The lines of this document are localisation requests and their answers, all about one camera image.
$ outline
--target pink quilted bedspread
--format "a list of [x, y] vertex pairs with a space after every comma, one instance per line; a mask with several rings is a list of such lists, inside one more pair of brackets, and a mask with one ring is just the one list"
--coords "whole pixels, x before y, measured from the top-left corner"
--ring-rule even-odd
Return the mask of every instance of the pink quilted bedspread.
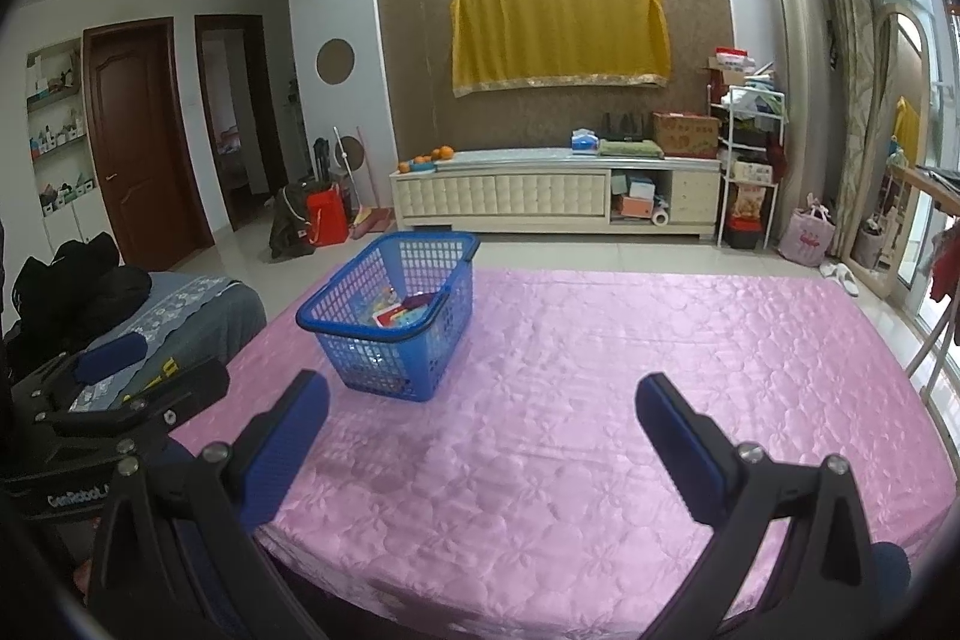
[[911, 557], [954, 498], [918, 395], [832, 282], [478, 269], [474, 299], [431, 402], [346, 389], [294, 305], [230, 363], [227, 398], [176, 432], [195, 453], [232, 441], [301, 367], [326, 375], [328, 422], [258, 535], [360, 608], [438, 636], [637, 637], [709, 537], [635, 420], [654, 370], [734, 442], [809, 464], [844, 453], [872, 538]]

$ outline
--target green towel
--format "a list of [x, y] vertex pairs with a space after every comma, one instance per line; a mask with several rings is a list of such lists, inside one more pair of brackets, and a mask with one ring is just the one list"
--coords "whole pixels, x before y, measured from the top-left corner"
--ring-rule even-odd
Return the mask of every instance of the green towel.
[[664, 150], [653, 140], [645, 139], [643, 142], [611, 142], [611, 140], [600, 140], [600, 148], [597, 150], [600, 155], [619, 155], [629, 158], [662, 158]]

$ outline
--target yellow cloth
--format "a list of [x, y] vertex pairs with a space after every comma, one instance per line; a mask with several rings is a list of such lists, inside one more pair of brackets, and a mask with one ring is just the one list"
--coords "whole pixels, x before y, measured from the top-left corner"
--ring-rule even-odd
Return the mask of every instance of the yellow cloth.
[[557, 85], [664, 87], [661, 0], [453, 0], [453, 92]]
[[917, 150], [920, 147], [920, 116], [902, 95], [896, 102], [894, 136], [899, 145], [904, 148], [904, 155], [911, 166], [923, 163], [917, 160]]

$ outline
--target laundry basket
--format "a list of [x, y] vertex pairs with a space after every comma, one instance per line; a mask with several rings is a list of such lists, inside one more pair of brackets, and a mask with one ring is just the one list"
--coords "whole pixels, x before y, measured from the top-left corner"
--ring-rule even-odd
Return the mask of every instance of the laundry basket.
[[[426, 402], [473, 311], [477, 247], [473, 234], [385, 234], [296, 311], [296, 325], [317, 335], [345, 386]], [[418, 320], [397, 328], [376, 325], [378, 303], [418, 293], [434, 293]]]

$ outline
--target gold fringe trim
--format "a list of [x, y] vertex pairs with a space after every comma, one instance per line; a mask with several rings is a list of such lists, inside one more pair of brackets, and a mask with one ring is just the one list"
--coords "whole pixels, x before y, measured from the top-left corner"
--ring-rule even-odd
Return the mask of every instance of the gold fringe trim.
[[612, 88], [665, 88], [669, 80], [659, 74], [578, 74], [563, 77], [522, 77], [501, 79], [496, 82], [479, 82], [475, 85], [454, 88], [453, 95], [464, 97], [472, 92], [510, 91], [516, 88], [565, 88], [571, 86], [599, 85]]

